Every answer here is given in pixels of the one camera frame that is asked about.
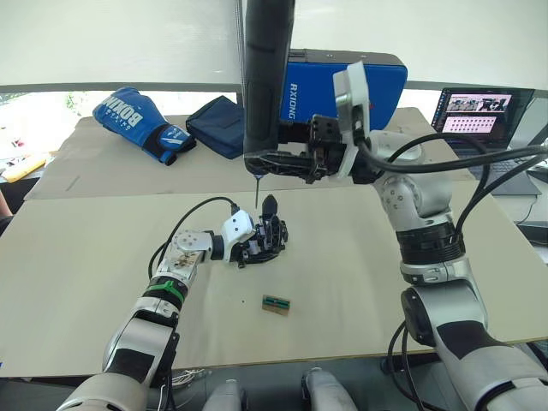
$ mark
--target laptop screen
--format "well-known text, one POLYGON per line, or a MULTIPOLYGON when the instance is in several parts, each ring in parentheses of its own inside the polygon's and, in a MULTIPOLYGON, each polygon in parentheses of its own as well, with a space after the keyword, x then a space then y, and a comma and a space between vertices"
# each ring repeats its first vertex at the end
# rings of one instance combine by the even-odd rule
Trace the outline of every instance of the laptop screen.
MULTIPOLYGON (((520 88, 445 88, 432 127, 469 135, 490 149, 505 149, 532 96, 533 90, 520 88)), ((454 148, 468 148, 461 141, 447 141, 454 148)))

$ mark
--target beige tabletop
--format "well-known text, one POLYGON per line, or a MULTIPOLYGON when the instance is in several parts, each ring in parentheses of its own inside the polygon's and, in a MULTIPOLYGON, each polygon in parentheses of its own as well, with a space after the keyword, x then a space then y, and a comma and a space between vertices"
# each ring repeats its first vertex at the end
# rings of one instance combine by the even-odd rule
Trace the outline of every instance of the beige tabletop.
MULTIPOLYGON (((455 182, 458 215, 475 187, 455 182)), ((263 198, 267 192, 261 192, 263 198)), ((216 261, 182 310, 174 368, 378 355, 402 320, 395 234, 371 187, 278 190, 287 249, 239 270, 216 261), (291 300, 289 316, 261 309, 291 300)), ((253 211, 253 192, 227 194, 253 211)), ((176 220, 209 194, 27 201, 0 237, 0 377, 100 370, 105 344, 148 279, 176 220)), ((185 224, 217 229, 226 205, 185 224)), ((491 196, 465 224, 474 275, 504 341, 548 337, 548 269, 491 196)), ((413 344, 412 350, 422 349, 413 344)))
MULTIPOLYGON (((184 126, 186 116, 168 116, 170 122, 184 126)), ((425 118, 415 108, 398 109, 387 129, 413 136, 433 133, 425 118)), ((425 145, 429 159, 456 159, 444 141, 425 145)), ((303 147, 280 145, 295 153, 303 147)), ((473 180, 467 170, 452 171, 456 181, 473 180)), ((352 185, 350 179, 334 182, 324 179, 313 186, 298 178, 266 176, 260 186, 264 190, 341 187, 352 185)), ((139 147, 114 134, 92 117, 83 118, 73 134, 64 142, 56 159, 26 200, 66 199, 114 195, 216 193, 251 191, 255 180, 246 172, 242 157, 228 160, 198 143, 171 165, 165 166, 145 154, 139 147)))

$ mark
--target blue box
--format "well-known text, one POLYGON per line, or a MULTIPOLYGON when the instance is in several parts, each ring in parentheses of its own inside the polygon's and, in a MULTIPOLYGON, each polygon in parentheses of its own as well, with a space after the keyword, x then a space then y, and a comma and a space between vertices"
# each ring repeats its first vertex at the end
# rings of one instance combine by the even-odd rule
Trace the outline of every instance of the blue box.
POLYGON ((358 51, 291 50, 283 87, 282 120, 308 122, 313 114, 337 116, 333 74, 364 62, 371 130, 382 130, 396 110, 408 71, 394 55, 358 51))

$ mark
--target floor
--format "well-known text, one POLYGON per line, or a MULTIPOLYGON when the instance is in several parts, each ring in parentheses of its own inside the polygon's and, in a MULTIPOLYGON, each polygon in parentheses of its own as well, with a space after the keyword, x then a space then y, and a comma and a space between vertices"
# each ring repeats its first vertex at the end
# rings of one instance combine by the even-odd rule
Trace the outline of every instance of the floor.
MULTIPOLYGON (((415 410, 413 403, 381 372, 380 361, 377 358, 343 359, 215 369, 188 388, 178 390, 176 403, 181 411, 201 410, 216 386, 235 378, 247 392, 250 411, 301 411, 306 409, 301 400, 302 374, 314 366, 321 366, 337 377, 360 411, 415 410)), ((413 374, 423 400, 451 411, 465 410, 440 363, 417 366, 413 374)), ((49 384, 0 380, 0 409, 52 411, 72 390, 49 384)), ((157 407, 158 390, 151 390, 148 409, 154 411, 157 407)))

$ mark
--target boxing glove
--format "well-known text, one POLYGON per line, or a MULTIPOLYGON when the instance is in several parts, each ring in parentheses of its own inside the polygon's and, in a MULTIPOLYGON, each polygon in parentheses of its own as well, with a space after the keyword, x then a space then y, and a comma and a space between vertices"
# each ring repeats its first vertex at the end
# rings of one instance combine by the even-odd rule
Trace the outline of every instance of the boxing glove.
POLYGON ((173 164, 178 152, 196 146, 190 134, 169 124, 152 100, 133 87, 113 92, 95 107, 93 117, 103 127, 141 147, 165 165, 173 164))

